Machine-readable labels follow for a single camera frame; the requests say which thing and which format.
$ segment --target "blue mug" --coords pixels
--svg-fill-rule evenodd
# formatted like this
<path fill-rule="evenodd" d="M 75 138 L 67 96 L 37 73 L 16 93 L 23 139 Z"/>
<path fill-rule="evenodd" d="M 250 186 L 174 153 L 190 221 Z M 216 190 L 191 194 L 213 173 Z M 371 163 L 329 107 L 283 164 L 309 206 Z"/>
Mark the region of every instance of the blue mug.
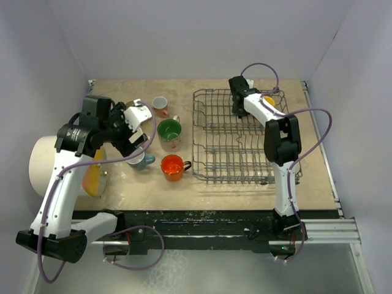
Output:
<path fill-rule="evenodd" d="M 141 153 L 135 158 L 127 160 L 127 163 L 137 170 L 144 170 L 147 165 L 152 164 L 155 161 L 155 156 L 153 155 L 145 155 L 145 153 Z"/>

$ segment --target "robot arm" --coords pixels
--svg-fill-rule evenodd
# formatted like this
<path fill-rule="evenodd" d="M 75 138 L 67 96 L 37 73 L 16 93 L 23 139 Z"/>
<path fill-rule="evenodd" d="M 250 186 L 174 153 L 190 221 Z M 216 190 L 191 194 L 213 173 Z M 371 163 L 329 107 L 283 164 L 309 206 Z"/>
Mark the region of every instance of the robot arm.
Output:
<path fill-rule="evenodd" d="M 103 143 L 111 143 L 126 157 L 148 139 L 141 131 L 140 124 L 151 117 L 149 110 L 138 105 L 137 100 L 128 109 L 122 102 L 111 109 L 112 103 L 106 97 L 87 96 L 83 100 L 78 125 L 71 121 L 59 129 L 55 143 L 55 164 L 45 198 L 30 229 L 18 232 L 18 244 L 37 252 L 44 207 L 62 169 L 77 163 L 91 162 Z M 75 263 L 83 255 L 87 244 L 124 228 L 124 216 L 116 211 L 104 211 L 71 225 L 72 211 L 87 168 L 87 165 L 75 167 L 60 179 L 47 212 L 43 255 Z"/>
<path fill-rule="evenodd" d="M 272 162 L 275 185 L 276 203 L 274 214 L 279 220 L 279 229 L 288 230 L 299 225 L 290 204 L 292 200 L 296 211 L 298 205 L 295 195 L 295 168 L 289 174 L 292 199 L 288 195 L 287 176 L 288 168 L 297 160 L 301 152 L 301 139 L 298 119 L 286 116 L 275 109 L 255 89 L 250 88 L 244 77 L 238 76 L 229 80 L 233 96 L 234 115 L 239 118 L 253 115 L 265 128 L 264 152 L 266 158 Z"/>

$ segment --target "white backdrop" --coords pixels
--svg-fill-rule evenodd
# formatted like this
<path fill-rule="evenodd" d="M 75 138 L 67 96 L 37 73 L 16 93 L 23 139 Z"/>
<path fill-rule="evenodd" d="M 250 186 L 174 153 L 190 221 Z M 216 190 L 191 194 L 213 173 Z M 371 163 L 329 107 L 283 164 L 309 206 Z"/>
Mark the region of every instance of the white backdrop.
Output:
<path fill-rule="evenodd" d="M 48 2 L 88 78 L 229 78 L 262 61 L 307 80 L 354 0 Z"/>
<path fill-rule="evenodd" d="M 0 40 L 0 284 L 17 294 L 37 258 L 15 243 L 42 202 L 29 180 L 31 150 L 80 109 L 88 82 L 46 0 L 0 1 Z"/>
<path fill-rule="evenodd" d="M 391 36 L 392 2 L 357 0 L 310 83 L 312 103 L 334 118 L 325 149 L 377 293 L 392 288 Z M 318 121 L 324 129 L 324 116 Z"/>

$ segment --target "orange mug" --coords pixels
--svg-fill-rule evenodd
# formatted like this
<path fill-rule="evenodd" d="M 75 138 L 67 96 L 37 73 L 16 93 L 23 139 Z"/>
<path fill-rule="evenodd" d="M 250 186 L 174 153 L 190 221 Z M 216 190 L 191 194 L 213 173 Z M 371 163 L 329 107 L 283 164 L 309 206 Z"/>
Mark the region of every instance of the orange mug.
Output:
<path fill-rule="evenodd" d="M 191 166 L 190 161 L 183 162 L 181 157 L 174 154 L 166 156 L 160 163 L 165 178 L 171 182 L 179 181 L 183 177 L 184 171 L 190 169 Z"/>

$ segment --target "green mug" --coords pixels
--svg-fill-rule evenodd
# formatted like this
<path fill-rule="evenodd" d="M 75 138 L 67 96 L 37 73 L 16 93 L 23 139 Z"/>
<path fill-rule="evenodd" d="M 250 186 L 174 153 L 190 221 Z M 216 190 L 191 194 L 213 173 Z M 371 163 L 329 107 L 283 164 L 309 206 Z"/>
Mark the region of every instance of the green mug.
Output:
<path fill-rule="evenodd" d="M 167 152 L 178 151 L 183 145 L 181 139 L 181 125 L 179 116 L 175 115 L 173 119 L 165 119 L 157 128 L 160 145 Z"/>

